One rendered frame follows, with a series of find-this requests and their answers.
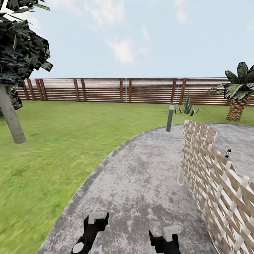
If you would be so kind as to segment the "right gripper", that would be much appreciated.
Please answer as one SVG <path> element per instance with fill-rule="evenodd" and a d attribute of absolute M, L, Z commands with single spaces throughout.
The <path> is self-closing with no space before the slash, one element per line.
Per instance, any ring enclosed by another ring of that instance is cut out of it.
<path fill-rule="evenodd" d="M 151 245 L 155 246 L 155 251 L 157 254 L 164 253 L 164 254 L 170 254 L 172 250 L 179 250 L 179 236 L 172 235 L 173 240 L 171 242 L 167 242 L 163 236 L 154 237 L 149 231 Z"/>

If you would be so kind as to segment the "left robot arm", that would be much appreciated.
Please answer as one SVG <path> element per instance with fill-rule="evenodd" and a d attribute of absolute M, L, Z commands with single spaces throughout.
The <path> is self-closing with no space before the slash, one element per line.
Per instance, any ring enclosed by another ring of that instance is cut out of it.
<path fill-rule="evenodd" d="M 108 224 L 108 212 L 93 212 L 84 220 L 84 234 L 72 248 L 71 254 L 91 254 L 91 248 L 99 231 Z"/>

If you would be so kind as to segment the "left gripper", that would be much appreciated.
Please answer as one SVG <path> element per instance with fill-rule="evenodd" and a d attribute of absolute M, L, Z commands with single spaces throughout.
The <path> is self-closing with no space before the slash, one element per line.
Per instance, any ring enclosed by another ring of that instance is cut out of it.
<path fill-rule="evenodd" d="M 94 222 L 94 224 L 88 224 L 89 216 L 84 220 L 84 232 L 91 231 L 95 238 L 99 231 L 104 231 L 105 226 L 108 224 L 109 219 L 109 213 L 107 213 L 107 216 L 105 218 L 98 218 Z"/>

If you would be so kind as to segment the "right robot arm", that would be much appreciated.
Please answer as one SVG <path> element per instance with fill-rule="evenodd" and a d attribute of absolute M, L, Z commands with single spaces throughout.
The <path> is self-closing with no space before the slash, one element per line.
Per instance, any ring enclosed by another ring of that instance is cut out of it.
<path fill-rule="evenodd" d="M 182 232 L 181 226 L 164 227 L 163 232 L 165 235 L 154 237 L 149 231 L 151 245 L 155 246 L 156 253 L 181 254 L 179 251 L 179 236 L 177 235 Z"/>

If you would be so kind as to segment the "insectifuge atomizer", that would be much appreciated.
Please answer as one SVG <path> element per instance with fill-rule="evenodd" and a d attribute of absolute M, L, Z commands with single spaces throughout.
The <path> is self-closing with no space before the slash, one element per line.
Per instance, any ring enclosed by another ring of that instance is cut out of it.
<path fill-rule="evenodd" d="M 226 155 L 225 155 L 227 158 L 229 157 L 230 152 L 231 152 L 231 150 L 229 149 L 229 150 L 227 151 Z"/>

